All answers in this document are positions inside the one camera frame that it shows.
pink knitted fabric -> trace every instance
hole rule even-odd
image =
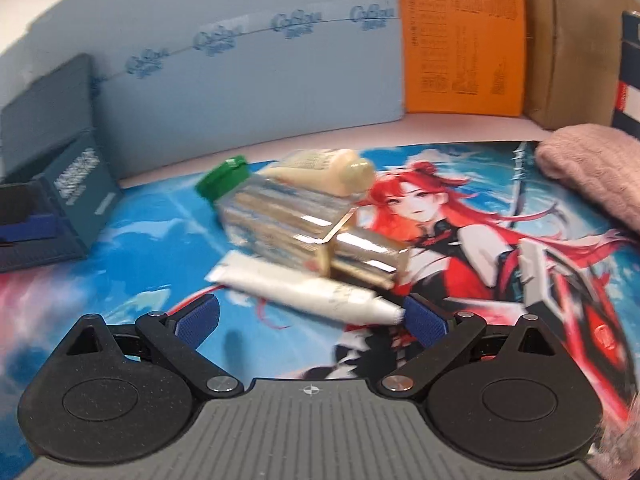
[[[568,126],[540,143],[536,162],[640,233],[640,141],[608,126]]]

dark teal box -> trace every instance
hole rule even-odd
[[[93,125],[91,73],[90,57],[78,56],[0,114],[7,172],[0,196],[3,187],[24,184],[34,213],[55,225],[53,236],[0,240],[0,272],[86,257],[122,197]]]

orange box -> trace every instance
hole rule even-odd
[[[400,0],[408,112],[519,116],[524,0]]]

green cap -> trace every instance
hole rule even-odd
[[[201,197],[215,202],[242,184],[250,175],[251,172],[244,156],[236,155],[209,171],[196,184],[196,191]]]

red hair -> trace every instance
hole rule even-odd
[[[427,193],[444,193],[447,201],[440,206],[444,218],[455,227],[473,224],[484,224],[494,228],[509,245],[515,245],[521,238],[532,238],[561,251],[580,267],[587,267],[609,256],[621,244],[630,240],[609,231],[596,237],[585,237],[581,240],[563,242],[557,237],[535,237],[501,226],[501,222],[537,220],[549,215],[553,208],[524,216],[502,216],[496,212],[475,209],[464,202],[469,195],[458,191],[468,184],[469,178],[446,178],[437,174],[436,167],[427,161],[413,162],[404,170],[383,173],[369,189],[366,199],[360,205],[372,205],[376,208],[376,216],[370,229],[389,238],[402,242],[417,240],[423,231],[420,224],[393,212],[388,199],[401,197],[405,193],[401,184],[412,184]]]

